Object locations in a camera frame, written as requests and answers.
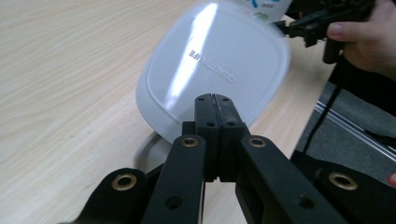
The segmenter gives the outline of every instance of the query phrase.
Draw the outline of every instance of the white lid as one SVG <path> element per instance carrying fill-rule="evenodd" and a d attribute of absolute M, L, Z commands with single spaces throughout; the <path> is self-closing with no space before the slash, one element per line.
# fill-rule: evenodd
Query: white lid
<path fill-rule="evenodd" d="M 236 5 L 205 3 L 181 17 L 148 60 L 137 86 L 139 110 L 168 142 L 194 120 L 194 99 L 231 98 L 247 126 L 275 95 L 289 67 L 280 32 Z"/>

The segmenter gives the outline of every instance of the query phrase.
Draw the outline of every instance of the black mechanical part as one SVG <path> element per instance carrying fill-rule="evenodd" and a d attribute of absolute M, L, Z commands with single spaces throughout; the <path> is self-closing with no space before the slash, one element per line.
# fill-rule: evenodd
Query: black mechanical part
<path fill-rule="evenodd" d="M 291 162 L 349 223 L 396 223 L 396 190 L 368 175 L 295 151 Z"/>
<path fill-rule="evenodd" d="M 138 224 L 148 201 L 146 175 L 136 169 L 120 169 L 105 177 L 71 224 Z"/>
<path fill-rule="evenodd" d="M 218 176 L 235 182 L 249 224 L 395 223 L 395 189 L 329 162 L 293 157 L 297 168 L 249 133 L 231 99 L 206 94 L 195 103 L 196 121 L 183 124 L 162 166 L 110 174 L 73 223 L 201 223 L 205 182 Z"/>
<path fill-rule="evenodd" d="M 250 223 L 346 223 L 269 139 L 247 135 L 238 152 L 253 188 L 245 181 L 236 185 L 256 191 L 264 207 L 261 214 L 249 212 L 248 217 L 255 216 Z M 241 204 L 251 199 L 238 193 L 237 197 Z"/>
<path fill-rule="evenodd" d="M 235 146 L 248 132 L 233 101 L 217 94 L 205 94 L 195 99 L 195 122 L 185 122 L 183 134 L 202 136 L 207 143 L 206 177 L 213 182 L 235 182 L 237 157 Z"/>
<path fill-rule="evenodd" d="M 141 223 L 201 223 L 205 139 L 182 135 L 172 145 Z"/>
<path fill-rule="evenodd" d="M 297 3 L 302 5 L 303 2 L 303 0 L 300 0 Z M 327 28 L 330 23 L 336 21 L 362 21 L 366 19 L 370 15 L 374 3 L 375 0 L 317 1 L 316 4 L 310 7 L 310 10 L 302 9 L 302 12 L 311 12 L 318 8 L 321 8 L 321 10 L 306 16 L 304 15 L 302 18 L 291 22 L 289 26 L 286 25 L 285 21 L 275 22 L 274 25 L 285 35 L 289 35 L 290 38 L 294 38 L 295 36 L 302 37 L 305 46 L 308 48 L 316 45 L 318 40 L 326 38 Z M 342 42 L 327 39 L 323 62 L 328 64 L 336 63 L 343 46 L 344 44 Z"/>

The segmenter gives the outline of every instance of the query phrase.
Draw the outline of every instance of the screw hole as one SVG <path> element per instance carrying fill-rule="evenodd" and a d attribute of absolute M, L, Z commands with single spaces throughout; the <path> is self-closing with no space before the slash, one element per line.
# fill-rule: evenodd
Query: screw hole
<path fill-rule="evenodd" d="M 114 190 L 123 191 L 133 188 L 136 182 L 136 176 L 133 174 L 117 175 L 111 186 Z"/>
<path fill-rule="evenodd" d="M 358 188 L 358 184 L 349 176 L 339 173 L 329 174 L 330 182 L 336 187 L 346 190 L 354 190 Z"/>
<path fill-rule="evenodd" d="M 181 141 L 183 147 L 195 147 L 198 145 L 198 140 L 195 138 L 184 138 Z"/>
<path fill-rule="evenodd" d="M 170 197 L 166 200 L 165 205 L 169 210 L 176 210 L 183 204 L 180 197 Z"/>
<path fill-rule="evenodd" d="M 249 143 L 254 147 L 265 147 L 267 145 L 264 140 L 260 138 L 250 138 Z"/>
<path fill-rule="evenodd" d="M 297 204 L 305 209 L 312 209 L 315 207 L 314 202 L 304 195 L 300 195 L 297 199 Z"/>

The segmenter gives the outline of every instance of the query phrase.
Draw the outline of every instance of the human hand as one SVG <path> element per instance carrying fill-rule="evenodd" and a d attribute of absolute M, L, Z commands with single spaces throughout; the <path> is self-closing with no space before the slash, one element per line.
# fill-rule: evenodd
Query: human hand
<path fill-rule="evenodd" d="M 346 42 L 344 56 L 356 67 L 396 81 L 396 6 L 391 0 L 377 0 L 368 21 L 332 23 L 327 36 Z"/>

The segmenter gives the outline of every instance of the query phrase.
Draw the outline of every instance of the black cable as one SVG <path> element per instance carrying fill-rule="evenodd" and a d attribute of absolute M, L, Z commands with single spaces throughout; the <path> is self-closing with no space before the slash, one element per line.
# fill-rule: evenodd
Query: black cable
<path fill-rule="evenodd" d="M 345 63 L 345 69 L 343 69 L 343 80 L 339 84 L 336 85 L 335 90 L 332 92 L 332 96 L 330 97 L 329 101 L 326 104 L 326 107 L 324 108 L 322 114 L 319 117 L 319 120 L 315 124 L 314 128 L 312 129 L 311 133 L 308 135 L 308 138 L 305 142 L 305 146 L 303 149 L 303 153 L 306 154 L 307 150 L 309 149 L 309 146 L 311 145 L 312 139 L 314 138 L 315 133 L 317 132 L 318 128 L 320 125 L 323 123 L 323 120 L 326 118 L 327 114 L 329 113 L 330 109 L 332 108 L 332 104 L 334 103 L 335 99 L 341 92 L 341 90 L 345 87 L 345 85 L 348 83 L 350 78 L 353 75 L 353 65 L 350 64 L 349 62 Z"/>

